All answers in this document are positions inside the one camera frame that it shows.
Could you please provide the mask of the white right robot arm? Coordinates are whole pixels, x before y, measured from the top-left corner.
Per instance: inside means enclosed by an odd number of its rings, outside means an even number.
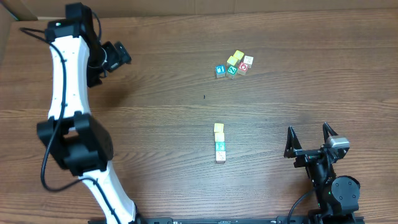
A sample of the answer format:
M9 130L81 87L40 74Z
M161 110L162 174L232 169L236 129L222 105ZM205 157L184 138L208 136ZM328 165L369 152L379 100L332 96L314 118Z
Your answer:
M304 150L292 126L287 129L284 157L294 158L294 167L304 167L312 183L312 190L302 195L291 207L281 223L363 223L354 213L359 210L360 183L348 175L337 176L333 164L343 159L350 148L349 140L323 123L324 143L319 149ZM297 205L315 194L318 208L307 217L293 219Z

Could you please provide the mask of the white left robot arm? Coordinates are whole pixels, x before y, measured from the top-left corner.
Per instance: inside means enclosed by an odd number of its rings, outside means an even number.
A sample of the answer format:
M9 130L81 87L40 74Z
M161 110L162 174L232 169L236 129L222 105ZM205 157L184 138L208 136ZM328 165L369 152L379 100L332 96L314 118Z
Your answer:
M65 19L50 21L44 31L53 63L53 93L48 120L37 135L61 169L69 170L91 191L105 223L141 223L135 203L125 193L113 167L110 134L94 119L88 89L130 63L120 42L101 43L94 12L77 2L65 6Z

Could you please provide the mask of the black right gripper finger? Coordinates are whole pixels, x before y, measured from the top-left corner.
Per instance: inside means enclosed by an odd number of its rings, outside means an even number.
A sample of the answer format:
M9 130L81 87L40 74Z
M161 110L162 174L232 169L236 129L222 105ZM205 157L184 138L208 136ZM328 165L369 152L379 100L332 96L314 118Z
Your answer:
M298 152L302 147L292 126L288 127L286 152Z
M338 136L338 134L333 130L333 128L327 123L323 123L323 138L325 144L329 144L334 137Z

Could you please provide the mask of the green faced block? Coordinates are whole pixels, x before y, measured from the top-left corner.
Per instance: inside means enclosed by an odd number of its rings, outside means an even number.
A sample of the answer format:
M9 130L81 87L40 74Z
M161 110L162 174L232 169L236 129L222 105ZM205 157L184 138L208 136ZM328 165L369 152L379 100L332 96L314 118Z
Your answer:
M215 151L225 151L225 142L215 142Z

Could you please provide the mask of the yellow wooden block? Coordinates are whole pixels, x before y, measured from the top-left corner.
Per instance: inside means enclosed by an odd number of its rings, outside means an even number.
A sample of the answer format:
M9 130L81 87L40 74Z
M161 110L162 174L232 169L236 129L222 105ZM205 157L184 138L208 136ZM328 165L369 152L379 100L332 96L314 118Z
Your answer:
M215 123L213 130L215 133L223 133L224 132L224 124L223 123Z

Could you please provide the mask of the wooden block with red drawing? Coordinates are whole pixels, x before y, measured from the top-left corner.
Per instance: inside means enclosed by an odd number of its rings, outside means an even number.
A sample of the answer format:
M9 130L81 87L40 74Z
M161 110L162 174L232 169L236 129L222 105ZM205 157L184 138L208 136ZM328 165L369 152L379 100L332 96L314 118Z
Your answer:
M226 162L226 152L225 151L216 151L215 160L217 163L225 163Z

